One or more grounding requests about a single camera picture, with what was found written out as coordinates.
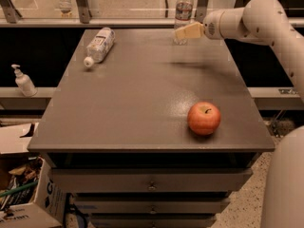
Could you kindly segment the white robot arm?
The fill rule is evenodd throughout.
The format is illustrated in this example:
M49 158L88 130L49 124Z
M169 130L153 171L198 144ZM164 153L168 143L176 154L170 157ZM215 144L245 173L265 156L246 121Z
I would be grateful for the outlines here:
M178 39L235 39L271 48L304 100L304 37L277 0L251 0L243 8L218 9L177 28ZM260 228L304 228L304 126L278 144L267 174Z

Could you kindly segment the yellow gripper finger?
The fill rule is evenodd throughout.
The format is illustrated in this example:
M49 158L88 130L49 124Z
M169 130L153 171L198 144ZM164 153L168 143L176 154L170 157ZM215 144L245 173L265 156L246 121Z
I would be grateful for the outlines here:
M177 39L196 39L204 34L204 25L200 22L195 22L175 30Z

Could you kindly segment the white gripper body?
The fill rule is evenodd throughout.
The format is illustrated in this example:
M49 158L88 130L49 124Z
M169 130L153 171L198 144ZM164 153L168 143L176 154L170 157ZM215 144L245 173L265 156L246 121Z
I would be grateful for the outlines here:
M223 9L218 9L207 14L203 20L205 27L205 35L209 39L220 40L222 35L220 33L220 20L224 13Z

